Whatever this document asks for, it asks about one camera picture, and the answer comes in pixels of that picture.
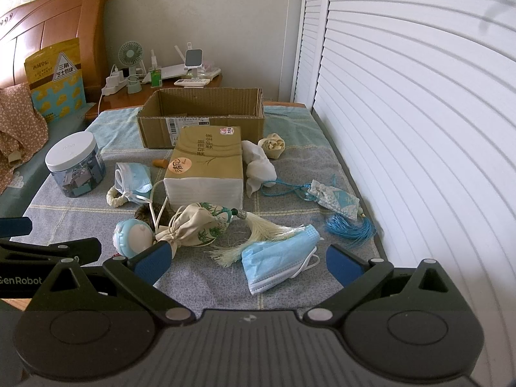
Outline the white power strip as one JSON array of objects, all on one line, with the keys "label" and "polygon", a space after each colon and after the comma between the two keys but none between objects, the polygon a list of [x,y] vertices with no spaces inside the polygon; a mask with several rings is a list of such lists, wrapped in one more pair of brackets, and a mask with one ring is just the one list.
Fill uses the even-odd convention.
[{"label": "white power strip", "polygon": [[106,84],[102,88],[102,95],[109,96],[118,93],[128,84],[128,79],[123,76],[123,71],[116,65],[112,65],[111,72],[106,78]]}]

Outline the blue patterned tassel sachet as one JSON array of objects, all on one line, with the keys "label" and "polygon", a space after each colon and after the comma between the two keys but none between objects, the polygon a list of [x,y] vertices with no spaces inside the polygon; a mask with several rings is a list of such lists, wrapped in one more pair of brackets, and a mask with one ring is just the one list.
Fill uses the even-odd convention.
[{"label": "blue patterned tassel sachet", "polygon": [[276,179],[262,183],[260,192],[265,197],[293,194],[306,202],[318,204],[332,213],[325,223],[327,232],[345,239],[352,247],[363,245],[376,235],[376,227],[364,214],[360,200],[338,187],[315,179],[308,184],[288,184]]}]

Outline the white remote control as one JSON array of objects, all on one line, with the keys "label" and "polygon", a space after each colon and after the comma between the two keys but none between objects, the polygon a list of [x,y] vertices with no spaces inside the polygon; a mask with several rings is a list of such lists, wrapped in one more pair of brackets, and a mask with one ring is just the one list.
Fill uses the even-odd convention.
[{"label": "white remote control", "polygon": [[174,82],[175,86],[180,86],[184,88],[204,88],[211,82],[210,79],[205,78],[189,78],[189,79],[180,79]]}]

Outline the green small bottle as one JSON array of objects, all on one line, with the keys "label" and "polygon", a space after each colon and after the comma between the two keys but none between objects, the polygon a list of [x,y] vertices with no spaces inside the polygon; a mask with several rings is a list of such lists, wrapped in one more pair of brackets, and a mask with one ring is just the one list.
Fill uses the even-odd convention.
[{"label": "green small bottle", "polygon": [[159,88],[163,85],[162,72],[160,68],[155,68],[150,71],[150,86],[152,88]]}]

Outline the cream braided hair scrunchie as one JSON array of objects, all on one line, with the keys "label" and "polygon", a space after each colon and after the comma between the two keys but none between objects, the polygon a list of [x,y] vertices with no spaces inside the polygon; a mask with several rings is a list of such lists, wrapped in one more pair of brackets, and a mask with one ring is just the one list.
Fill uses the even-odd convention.
[{"label": "cream braided hair scrunchie", "polygon": [[125,191],[119,192],[117,191],[117,188],[112,186],[106,195],[106,201],[107,204],[114,208],[119,208],[126,203],[129,203],[129,193],[126,193]]}]

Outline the white cloth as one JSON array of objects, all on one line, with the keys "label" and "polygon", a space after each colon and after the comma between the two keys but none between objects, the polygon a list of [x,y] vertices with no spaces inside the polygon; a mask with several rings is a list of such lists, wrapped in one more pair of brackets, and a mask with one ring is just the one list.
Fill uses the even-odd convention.
[{"label": "white cloth", "polygon": [[251,197],[263,184],[266,187],[275,185],[277,174],[274,165],[261,147],[251,141],[242,141],[241,147],[242,158],[247,165],[246,193]]}]

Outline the white louvered closet door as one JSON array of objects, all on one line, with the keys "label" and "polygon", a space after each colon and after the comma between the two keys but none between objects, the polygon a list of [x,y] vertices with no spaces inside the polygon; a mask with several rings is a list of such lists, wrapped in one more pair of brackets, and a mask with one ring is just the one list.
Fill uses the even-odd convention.
[{"label": "white louvered closet door", "polygon": [[515,378],[515,0],[302,0],[291,96],[323,122],[388,259],[438,260]]}]

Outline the blue face mask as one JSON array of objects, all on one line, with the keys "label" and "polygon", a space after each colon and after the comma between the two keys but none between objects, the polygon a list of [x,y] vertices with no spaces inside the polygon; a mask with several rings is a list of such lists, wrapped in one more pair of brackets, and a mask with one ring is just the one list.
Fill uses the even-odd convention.
[{"label": "blue face mask", "polygon": [[264,293],[317,266],[320,239],[318,231],[308,225],[288,239],[260,241],[247,247],[241,254],[241,263],[251,295]]},{"label": "blue face mask", "polygon": [[147,203],[153,184],[150,168],[139,163],[116,163],[114,169],[114,188],[127,201]]}]

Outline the grey blue checked tablecloth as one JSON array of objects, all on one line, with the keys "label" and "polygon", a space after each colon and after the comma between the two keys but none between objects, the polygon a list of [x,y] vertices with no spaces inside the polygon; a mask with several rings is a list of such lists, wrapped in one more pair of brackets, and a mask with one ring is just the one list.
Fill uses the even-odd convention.
[{"label": "grey blue checked tablecloth", "polygon": [[265,127],[285,151],[272,161],[275,176],[237,197],[214,187],[166,189],[204,158],[144,148],[133,109],[102,113],[91,126],[106,176],[81,197],[64,195],[48,177],[27,215],[25,242],[62,245],[96,238],[103,260],[134,258],[163,242],[168,260],[156,287],[194,313],[220,309],[295,309],[303,312],[334,295],[327,250],[338,245],[362,260],[378,256],[372,240],[352,242],[328,230],[332,212],[317,201],[317,185],[346,195],[352,188],[311,113],[268,107]]}]

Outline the blue round plush toy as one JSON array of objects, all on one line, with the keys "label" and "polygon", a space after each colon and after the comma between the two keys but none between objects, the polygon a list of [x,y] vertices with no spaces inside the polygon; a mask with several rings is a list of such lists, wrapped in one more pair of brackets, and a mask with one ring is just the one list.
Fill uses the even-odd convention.
[{"label": "blue round plush toy", "polygon": [[154,233],[144,222],[135,218],[123,220],[114,228],[115,250],[126,258],[133,258],[154,244]]}]

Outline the beige fabric rose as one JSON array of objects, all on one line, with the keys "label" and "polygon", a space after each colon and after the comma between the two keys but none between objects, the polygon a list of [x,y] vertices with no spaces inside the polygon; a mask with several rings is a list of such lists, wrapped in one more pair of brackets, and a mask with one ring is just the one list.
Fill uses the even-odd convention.
[{"label": "beige fabric rose", "polygon": [[272,160],[277,160],[286,148],[284,140],[276,133],[268,134],[259,140],[258,146],[263,149],[267,158]]}]

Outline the brown braided hair scrunchie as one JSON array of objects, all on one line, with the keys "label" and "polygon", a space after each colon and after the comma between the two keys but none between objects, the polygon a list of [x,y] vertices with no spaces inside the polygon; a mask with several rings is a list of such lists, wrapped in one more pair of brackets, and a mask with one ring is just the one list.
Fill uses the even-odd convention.
[{"label": "brown braided hair scrunchie", "polygon": [[[151,206],[151,207],[153,208],[155,216],[157,217],[159,215],[159,212],[161,211],[163,205],[161,203],[154,203],[153,206]],[[135,211],[134,218],[143,221],[151,229],[155,230],[156,226],[154,224],[154,221],[152,219],[151,212],[150,212],[151,207],[148,203],[140,205]],[[169,221],[171,220],[171,217],[172,216],[171,216],[170,209],[167,206],[165,206],[158,225],[166,226],[169,223]]]}]

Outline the yellow blue snack bag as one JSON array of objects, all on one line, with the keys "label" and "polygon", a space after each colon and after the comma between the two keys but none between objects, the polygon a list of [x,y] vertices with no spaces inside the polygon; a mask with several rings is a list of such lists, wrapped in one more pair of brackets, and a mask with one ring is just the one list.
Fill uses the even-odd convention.
[{"label": "yellow blue snack bag", "polygon": [[25,73],[33,107],[47,123],[86,106],[78,38],[32,54],[25,60]]}]

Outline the wooden bed headboard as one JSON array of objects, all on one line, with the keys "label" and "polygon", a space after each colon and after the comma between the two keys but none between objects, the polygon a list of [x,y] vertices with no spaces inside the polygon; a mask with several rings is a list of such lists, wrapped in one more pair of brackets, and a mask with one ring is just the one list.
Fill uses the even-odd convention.
[{"label": "wooden bed headboard", "polygon": [[78,38],[86,100],[101,95],[108,76],[104,9],[108,0],[35,0],[1,15],[1,87],[26,81],[25,60]]}]

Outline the phone on white stand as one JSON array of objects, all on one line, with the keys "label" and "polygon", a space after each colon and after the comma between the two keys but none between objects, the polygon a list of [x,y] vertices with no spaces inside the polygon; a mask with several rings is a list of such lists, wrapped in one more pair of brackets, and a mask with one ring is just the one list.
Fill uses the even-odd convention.
[{"label": "phone on white stand", "polygon": [[186,52],[184,54],[184,71],[190,74],[193,79],[197,79],[199,68],[203,66],[203,50],[194,48],[191,42],[186,44]]}]

